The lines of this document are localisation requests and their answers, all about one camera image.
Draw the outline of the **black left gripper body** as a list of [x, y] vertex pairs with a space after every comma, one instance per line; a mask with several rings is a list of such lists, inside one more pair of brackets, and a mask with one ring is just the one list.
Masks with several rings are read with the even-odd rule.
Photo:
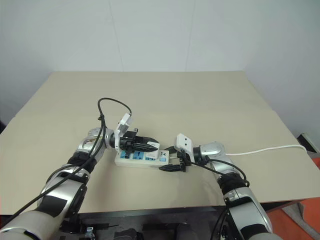
[[136, 146], [136, 135], [138, 133], [138, 129], [135, 128], [133, 131], [127, 131], [119, 140], [119, 148], [125, 152], [124, 158], [129, 159], [130, 154], [137, 151]]

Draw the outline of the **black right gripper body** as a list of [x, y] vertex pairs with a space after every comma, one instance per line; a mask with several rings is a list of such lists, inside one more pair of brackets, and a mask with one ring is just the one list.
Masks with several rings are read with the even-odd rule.
[[177, 152], [177, 158], [179, 159], [180, 170], [186, 172], [187, 167], [192, 165], [189, 154], [182, 149]]

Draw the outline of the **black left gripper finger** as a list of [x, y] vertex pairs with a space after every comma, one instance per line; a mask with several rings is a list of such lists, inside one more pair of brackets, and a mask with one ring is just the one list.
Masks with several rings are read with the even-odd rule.
[[148, 142], [156, 143], [157, 140], [152, 137], [146, 137], [146, 136], [136, 136], [136, 143], [139, 144], [148, 144]]
[[159, 148], [157, 146], [153, 146], [150, 144], [144, 144], [144, 143], [137, 143], [136, 144], [136, 150], [139, 152], [154, 152], [157, 151]]

